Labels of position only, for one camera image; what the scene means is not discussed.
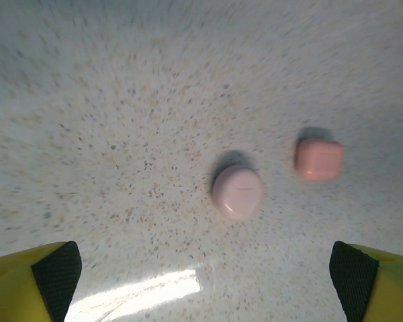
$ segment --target black rubber pad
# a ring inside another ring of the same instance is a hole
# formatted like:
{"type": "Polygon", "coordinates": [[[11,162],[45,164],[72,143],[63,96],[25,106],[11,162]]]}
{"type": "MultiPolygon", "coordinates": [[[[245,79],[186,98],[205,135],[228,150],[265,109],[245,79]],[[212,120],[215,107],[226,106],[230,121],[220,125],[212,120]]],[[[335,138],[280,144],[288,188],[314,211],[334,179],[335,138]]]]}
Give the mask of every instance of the black rubber pad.
{"type": "Polygon", "coordinates": [[[375,284],[379,261],[336,241],[330,258],[330,276],[348,322],[361,322],[375,284]]]}
{"type": "Polygon", "coordinates": [[[65,243],[32,266],[34,279],[52,322],[64,321],[81,271],[81,256],[74,241],[65,243]]]}

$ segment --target round pink earbud case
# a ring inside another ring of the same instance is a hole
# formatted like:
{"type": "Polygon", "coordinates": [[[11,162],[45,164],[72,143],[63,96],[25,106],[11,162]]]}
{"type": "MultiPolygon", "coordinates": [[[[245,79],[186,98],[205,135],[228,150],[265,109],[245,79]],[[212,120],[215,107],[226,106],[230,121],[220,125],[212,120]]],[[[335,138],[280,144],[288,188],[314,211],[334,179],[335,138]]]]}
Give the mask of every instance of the round pink earbud case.
{"type": "Polygon", "coordinates": [[[229,166],[221,172],[212,187],[215,206],[230,219],[249,219],[259,208],[262,198],[260,176],[243,165],[229,166]]]}

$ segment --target white floor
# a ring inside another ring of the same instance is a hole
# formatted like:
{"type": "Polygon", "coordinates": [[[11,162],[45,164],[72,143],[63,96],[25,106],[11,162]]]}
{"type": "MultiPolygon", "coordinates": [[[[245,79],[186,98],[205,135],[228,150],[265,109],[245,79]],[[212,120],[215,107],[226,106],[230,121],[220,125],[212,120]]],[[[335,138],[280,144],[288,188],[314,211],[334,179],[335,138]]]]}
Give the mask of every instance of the white floor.
{"type": "Polygon", "coordinates": [[[345,321],[338,239],[403,254],[403,1],[0,1],[0,255],[75,240],[68,322],[345,321]],[[296,176],[304,127],[338,180],[296,176]]]}

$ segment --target speckled floor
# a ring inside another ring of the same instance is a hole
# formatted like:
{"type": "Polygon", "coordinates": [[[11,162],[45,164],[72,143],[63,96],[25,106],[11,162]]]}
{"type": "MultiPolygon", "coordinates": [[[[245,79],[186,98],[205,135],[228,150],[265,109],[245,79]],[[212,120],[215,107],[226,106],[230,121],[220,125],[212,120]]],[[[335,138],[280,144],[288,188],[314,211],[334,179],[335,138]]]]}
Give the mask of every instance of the speckled floor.
{"type": "Polygon", "coordinates": [[[0,1],[0,255],[75,240],[67,321],[345,321],[338,239],[403,254],[403,1],[0,1]],[[292,170],[304,127],[338,180],[292,170]]]}

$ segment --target terrazzo floor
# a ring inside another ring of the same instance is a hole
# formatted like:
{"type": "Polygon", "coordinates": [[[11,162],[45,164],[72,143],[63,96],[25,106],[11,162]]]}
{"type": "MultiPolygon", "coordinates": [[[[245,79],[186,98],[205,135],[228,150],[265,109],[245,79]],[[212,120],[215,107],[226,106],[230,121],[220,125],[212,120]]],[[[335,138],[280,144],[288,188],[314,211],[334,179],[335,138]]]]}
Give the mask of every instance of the terrazzo floor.
{"type": "Polygon", "coordinates": [[[0,255],[67,240],[68,322],[345,321],[333,243],[403,255],[403,0],[0,1],[0,255]],[[292,169],[314,131],[338,180],[292,169]]]}

